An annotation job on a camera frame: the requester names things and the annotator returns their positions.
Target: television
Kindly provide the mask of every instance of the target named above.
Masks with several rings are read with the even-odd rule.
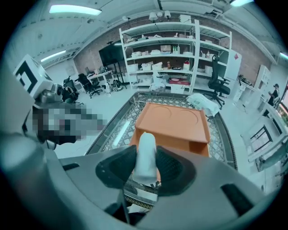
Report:
[[[99,50],[103,66],[108,66],[124,60],[121,41],[117,41]]]

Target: person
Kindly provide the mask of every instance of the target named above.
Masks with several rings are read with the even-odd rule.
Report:
[[[278,84],[275,84],[275,85],[274,85],[274,88],[275,88],[275,90],[274,90],[273,93],[271,93],[270,91],[268,92],[268,94],[270,95],[270,99],[269,99],[269,101],[268,101],[268,104],[271,105],[271,106],[274,105],[275,99],[276,99],[277,97],[279,97],[279,85],[278,85]],[[269,114],[269,111],[266,110],[266,111],[264,112],[263,116],[267,116],[268,114]]]

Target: orange plastic container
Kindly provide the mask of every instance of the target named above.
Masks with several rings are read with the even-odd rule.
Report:
[[[130,145],[144,133],[155,136],[156,144],[209,157],[210,133],[204,111],[148,102],[135,122]]]

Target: white ceiling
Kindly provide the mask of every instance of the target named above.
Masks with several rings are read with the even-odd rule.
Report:
[[[160,0],[163,10],[206,15],[217,12],[217,20],[229,20],[247,30],[261,42],[270,54],[278,56],[285,51],[280,36],[266,16],[255,6],[231,8],[229,0]],[[52,4],[75,4],[101,9],[99,16],[87,14],[50,14]],[[25,54],[38,61],[57,52],[67,50],[61,57],[43,63],[51,66],[73,58],[77,51],[109,28],[121,24],[122,16],[132,19],[159,10],[158,0],[40,0],[19,24],[4,53],[13,69]]]

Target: fluorescent light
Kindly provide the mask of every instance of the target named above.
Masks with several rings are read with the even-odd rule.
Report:
[[[52,55],[50,55],[50,56],[48,56],[48,57],[43,58],[43,59],[41,60],[41,62],[44,62],[44,61],[46,61],[46,60],[49,59],[49,58],[55,57],[55,56],[57,56],[57,55],[60,55],[60,54],[65,53],[65,52],[66,52],[66,50],[61,51],[61,52],[59,52],[59,53],[54,53],[54,54],[52,54]]]
[[[112,143],[112,147],[113,147],[113,148],[117,148],[117,145],[118,145],[121,137],[124,135],[126,129],[127,129],[128,126],[129,126],[129,124],[130,124],[130,121],[129,121],[129,120],[124,123],[123,127],[121,128],[120,132],[118,133],[117,137],[115,138],[115,140],[114,140],[113,143]]]
[[[52,5],[49,10],[49,13],[67,13],[67,12],[99,15],[101,14],[102,10],[78,5]]]
[[[284,53],[281,53],[281,52],[280,52],[280,56],[282,56],[282,57],[285,58],[285,59],[288,59],[288,55],[286,55],[286,54],[284,54]]]
[[[231,1],[230,4],[234,7],[242,6],[244,4],[247,4],[249,2],[253,2],[254,0],[234,0]]]

